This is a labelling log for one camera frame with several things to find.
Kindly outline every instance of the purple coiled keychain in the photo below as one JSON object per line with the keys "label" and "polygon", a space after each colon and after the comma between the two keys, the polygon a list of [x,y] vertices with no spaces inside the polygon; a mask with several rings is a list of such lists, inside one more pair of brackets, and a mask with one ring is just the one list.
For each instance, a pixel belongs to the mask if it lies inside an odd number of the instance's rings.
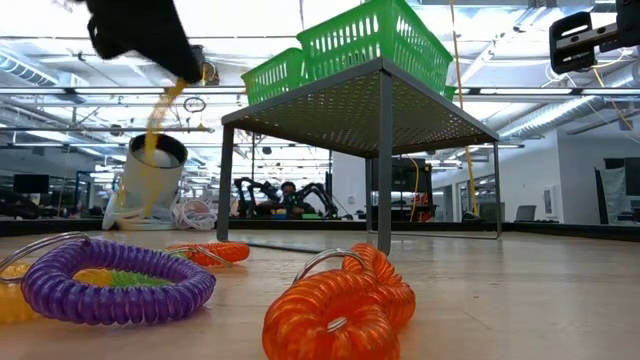
{"label": "purple coiled keychain", "polygon": [[[177,320],[201,307],[213,293],[215,277],[193,262],[104,240],[82,233],[47,238],[17,251],[3,264],[40,248],[42,242],[70,240],[39,258],[21,281],[25,300],[34,311],[48,318],[76,324],[111,325]],[[87,268],[138,272],[169,280],[174,285],[98,287],[73,280]]]}

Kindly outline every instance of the ceiling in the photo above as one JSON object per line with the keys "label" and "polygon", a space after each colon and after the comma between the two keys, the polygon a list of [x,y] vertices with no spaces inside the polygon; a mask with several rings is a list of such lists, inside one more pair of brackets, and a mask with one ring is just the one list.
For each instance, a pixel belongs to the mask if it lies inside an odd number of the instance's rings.
{"label": "ceiling", "polygon": [[[558,0],[559,7],[529,8],[528,0],[459,0],[458,3],[463,6],[456,8],[455,16],[463,86],[569,86],[565,84],[566,78],[560,78],[550,70],[548,28],[553,21],[568,14],[591,10],[594,1]],[[220,129],[220,118],[247,104],[246,97],[241,94],[243,83],[240,75],[284,49],[298,46],[295,39],[298,32],[359,3],[360,0],[175,0],[190,42],[204,46],[207,59],[216,65],[220,73],[220,85],[237,88],[229,88],[227,95],[204,96],[207,107],[201,113],[187,112],[179,101],[165,116],[163,126],[195,127],[202,124],[214,131],[172,133],[172,136],[185,143],[219,145],[221,131],[215,130]],[[412,0],[409,3],[453,53],[450,9],[445,6],[448,1]],[[592,17],[598,26],[615,22],[616,14],[594,13]],[[127,54],[112,61],[101,60],[95,55],[88,39],[88,19],[86,7],[71,1],[12,2],[11,7],[5,6],[0,11],[0,55],[11,56],[50,76],[58,86],[69,86],[71,75],[75,84],[92,87],[157,87],[174,83],[171,74],[136,54]],[[635,61],[637,52],[635,49],[612,51],[599,54],[598,58],[601,64],[607,64],[606,68],[601,69],[606,76]],[[449,73],[449,83],[455,84],[453,64]],[[582,86],[595,79],[591,73],[574,73],[571,74],[571,80],[577,86]],[[14,75],[0,72],[0,87],[32,85]],[[85,103],[75,108],[75,114],[71,106],[73,103],[53,96],[13,95],[10,100],[67,123],[74,119],[81,120],[82,126],[86,127],[109,127],[115,124],[144,127],[157,96],[117,93],[85,96]],[[493,129],[500,129],[542,105],[539,100],[516,103],[468,102],[464,109]],[[5,126],[15,125],[10,119],[2,120],[0,118]],[[56,121],[42,122],[42,126],[60,126]],[[84,141],[81,138],[85,135],[73,136],[68,141]],[[94,142],[106,143],[126,143],[129,139],[127,135],[114,137],[109,133],[95,133],[92,136]],[[237,143],[248,144],[251,140],[247,134],[236,135]],[[264,174],[265,179],[293,178],[303,183],[324,180],[324,172],[329,165],[328,151],[301,145],[292,147],[279,139],[264,138],[260,141],[272,150],[269,155],[264,154],[261,148],[256,153],[256,158],[264,160],[257,165],[260,166],[259,171],[254,171]],[[94,152],[107,153],[99,148]],[[207,164],[206,170],[201,173],[215,176],[219,165],[219,146],[194,147],[190,152]],[[234,174],[250,174],[250,147],[239,149],[236,156],[238,159],[234,159],[234,164],[238,166],[234,166]]]}

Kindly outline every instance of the green plastic basket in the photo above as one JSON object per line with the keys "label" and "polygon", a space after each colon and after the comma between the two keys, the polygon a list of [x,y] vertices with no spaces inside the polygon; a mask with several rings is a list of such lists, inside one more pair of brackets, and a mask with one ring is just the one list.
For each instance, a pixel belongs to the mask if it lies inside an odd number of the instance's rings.
{"label": "green plastic basket", "polygon": [[302,50],[289,48],[242,75],[249,104],[293,90],[306,82]]}
{"label": "green plastic basket", "polygon": [[384,56],[445,95],[453,58],[406,0],[371,0],[297,38],[311,81]]}

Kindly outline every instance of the desk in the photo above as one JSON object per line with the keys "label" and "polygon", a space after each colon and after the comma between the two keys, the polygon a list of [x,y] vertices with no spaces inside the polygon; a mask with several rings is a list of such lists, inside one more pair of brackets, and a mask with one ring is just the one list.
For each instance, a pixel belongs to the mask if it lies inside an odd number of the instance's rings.
{"label": "desk", "polygon": [[[391,248],[391,157],[419,151],[493,143],[499,186],[499,136],[449,100],[384,58],[349,68],[222,117],[217,238],[228,240],[231,167],[236,129],[296,141],[366,161],[379,158],[378,248]],[[499,191],[496,194],[500,202]],[[371,199],[367,198],[367,214]],[[371,216],[367,228],[371,230]]]}

